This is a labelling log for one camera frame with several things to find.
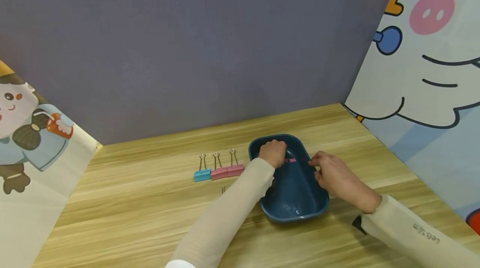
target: long sleeve shirt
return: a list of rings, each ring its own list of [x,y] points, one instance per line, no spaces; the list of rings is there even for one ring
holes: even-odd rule
[[[251,161],[180,241],[166,268],[216,268],[247,215],[272,185],[274,172],[261,158]],[[426,268],[480,267],[477,255],[388,195],[382,196],[375,213],[357,218],[357,227]]]

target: purple wall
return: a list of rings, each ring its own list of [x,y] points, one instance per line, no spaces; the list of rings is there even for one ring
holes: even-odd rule
[[[344,101],[388,0],[0,0],[0,59],[102,144]]]

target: hand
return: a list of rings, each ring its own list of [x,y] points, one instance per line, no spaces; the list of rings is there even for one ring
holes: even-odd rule
[[[341,198],[365,214],[373,214],[382,202],[382,196],[363,183],[347,165],[334,155],[317,152],[310,166],[319,166],[315,172],[318,184],[332,196]]]
[[[273,168],[280,168],[285,164],[285,152],[287,152],[287,144],[283,141],[273,140],[267,142],[260,147],[259,158],[262,158],[267,163],[271,164]]]

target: wooden table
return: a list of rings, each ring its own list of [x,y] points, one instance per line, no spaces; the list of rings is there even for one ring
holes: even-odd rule
[[[310,155],[338,155],[369,186],[388,193],[433,227],[480,253],[480,237],[440,201],[341,105],[301,110],[100,148],[48,237],[34,268],[161,268],[221,186],[235,178],[193,182],[199,154],[236,148],[247,164],[249,143],[290,133]],[[274,225],[257,205],[221,267],[417,267],[350,226],[357,209],[332,199],[322,217]]]

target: blue plastic tray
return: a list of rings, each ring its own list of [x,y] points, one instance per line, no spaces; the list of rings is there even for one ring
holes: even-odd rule
[[[287,143],[286,158],[295,158],[275,170],[275,180],[267,190],[260,206],[274,223],[291,223],[317,217],[326,211],[330,203],[328,192],[320,187],[308,164],[310,157],[299,139],[293,135],[272,135],[258,138],[250,143],[250,160],[258,157],[260,147],[276,139]]]

